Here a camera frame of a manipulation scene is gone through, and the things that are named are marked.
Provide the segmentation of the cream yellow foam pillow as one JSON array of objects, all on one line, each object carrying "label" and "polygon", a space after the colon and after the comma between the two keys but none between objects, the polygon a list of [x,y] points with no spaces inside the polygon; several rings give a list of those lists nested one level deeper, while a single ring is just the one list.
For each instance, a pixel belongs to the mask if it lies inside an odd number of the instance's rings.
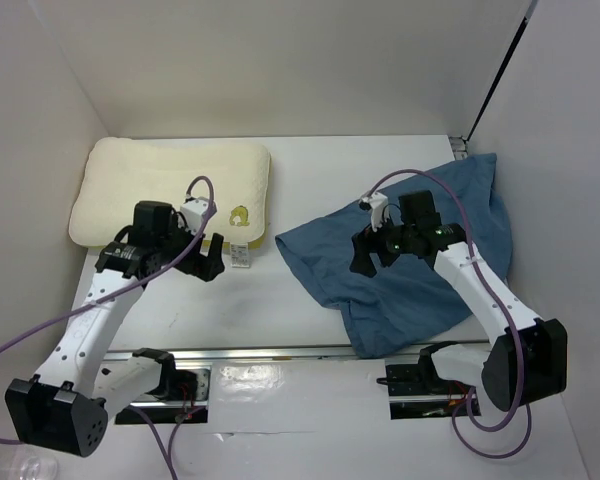
[{"label": "cream yellow foam pillow", "polygon": [[270,152],[251,141],[171,146],[103,138],[89,154],[69,236],[84,247],[104,246],[132,223],[136,203],[179,207],[190,183],[206,176],[217,207],[206,232],[219,233],[230,244],[257,245],[266,232],[270,166]]}]

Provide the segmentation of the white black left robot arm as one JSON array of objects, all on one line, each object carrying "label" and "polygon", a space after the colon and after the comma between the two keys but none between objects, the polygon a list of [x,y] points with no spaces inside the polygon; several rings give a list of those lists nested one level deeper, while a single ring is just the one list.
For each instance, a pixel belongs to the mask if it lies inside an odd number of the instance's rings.
[{"label": "white black left robot arm", "polygon": [[131,224],[99,254],[83,305],[61,340],[28,380],[15,379],[5,402],[24,444],[87,457],[107,424],[143,395],[164,399],[182,375],[172,354],[148,347],[113,369],[103,360],[131,308],[160,272],[175,268],[205,282],[224,270],[223,237],[213,234],[201,251],[203,229],[216,205],[188,197],[180,208],[140,201]]}]

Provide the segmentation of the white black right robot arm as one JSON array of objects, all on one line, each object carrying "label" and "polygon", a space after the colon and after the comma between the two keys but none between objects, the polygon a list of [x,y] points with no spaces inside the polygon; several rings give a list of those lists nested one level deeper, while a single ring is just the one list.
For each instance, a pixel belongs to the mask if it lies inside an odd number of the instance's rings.
[{"label": "white black right robot arm", "polygon": [[503,412],[565,390],[565,327],[542,319],[509,290],[469,239],[468,229],[442,222],[431,192],[401,196],[400,223],[393,222],[388,198],[379,192],[363,196],[359,206],[370,223],[352,238],[351,272],[373,277],[378,266],[414,255],[453,288],[487,334],[490,351],[457,342],[421,350],[416,369],[421,388],[437,392],[457,381],[481,390]]}]

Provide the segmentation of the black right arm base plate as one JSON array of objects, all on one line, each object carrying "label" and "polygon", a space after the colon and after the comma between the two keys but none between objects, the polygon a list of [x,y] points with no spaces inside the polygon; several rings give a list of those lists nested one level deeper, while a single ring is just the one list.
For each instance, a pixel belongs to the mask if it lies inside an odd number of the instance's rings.
[{"label": "black right arm base plate", "polygon": [[460,415],[466,415],[469,387],[458,381],[426,378],[417,364],[388,364],[376,383],[387,388],[392,420],[450,417],[457,406],[461,406]]}]

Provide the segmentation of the blue fabric pillowcase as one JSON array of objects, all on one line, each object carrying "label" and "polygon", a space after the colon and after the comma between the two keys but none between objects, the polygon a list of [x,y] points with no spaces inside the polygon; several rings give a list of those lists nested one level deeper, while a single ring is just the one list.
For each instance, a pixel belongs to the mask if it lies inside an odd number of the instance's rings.
[{"label": "blue fabric pillowcase", "polygon": [[[392,204],[419,190],[432,192],[446,223],[469,219],[482,257],[500,277],[509,272],[513,240],[502,198],[494,190],[497,156],[473,155],[381,188]],[[445,182],[444,187],[435,180]],[[292,274],[321,306],[340,311],[356,354],[378,358],[439,335],[471,314],[453,288],[425,261],[403,255],[368,278],[349,270],[351,238],[369,222],[356,203],[279,234],[276,246]]]}]

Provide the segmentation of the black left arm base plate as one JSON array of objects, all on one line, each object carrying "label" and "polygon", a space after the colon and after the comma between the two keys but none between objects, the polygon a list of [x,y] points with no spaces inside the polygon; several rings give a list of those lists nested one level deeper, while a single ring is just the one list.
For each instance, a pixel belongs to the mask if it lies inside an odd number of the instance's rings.
[{"label": "black left arm base plate", "polygon": [[145,394],[115,417],[116,425],[143,423],[131,408],[141,410],[157,425],[205,424],[208,422],[208,399],[211,370],[195,368],[179,370],[165,397]]}]

